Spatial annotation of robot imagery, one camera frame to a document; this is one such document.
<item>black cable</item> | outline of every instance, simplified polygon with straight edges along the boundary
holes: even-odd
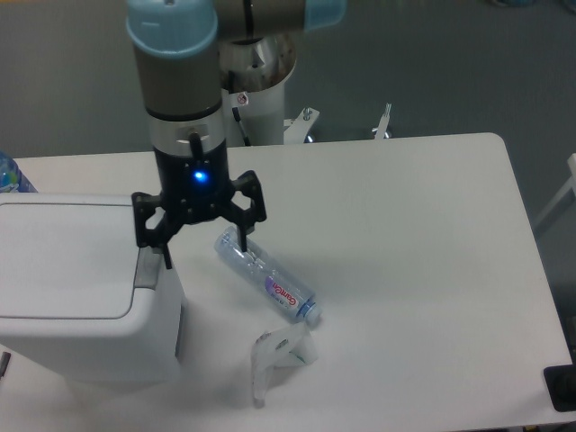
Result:
[[[238,124],[240,128],[240,133],[242,134],[242,139],[244,140],[244,145],[246,147],[251,147],[252,143],[250,142],[250,138],[246,134],[246,130],[244,129],[244,124],[242,124],[242,119],[240,118],[240,111],[237,107],[232,108],[232,114],[234,115],[234,120]]]
[[[4,375],[6,375],[6,369],[8,369],[8,364],[10,363],[11,357],[12,354],[7,353],[6,351],[4,351],[2,353],[2,357],[0,357],[0,380],[2,377],[4,377]]]

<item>metal bracket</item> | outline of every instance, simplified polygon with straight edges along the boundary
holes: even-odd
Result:
[[[320,117],[320,111],[304,108],[294,120],[285,120],[284,144],[302,144],[309,136],[310,129]]]
[[[536,216],[533,232],[536,238],[542,236],[576,201],[576,154],[568,158],[571,177]]]

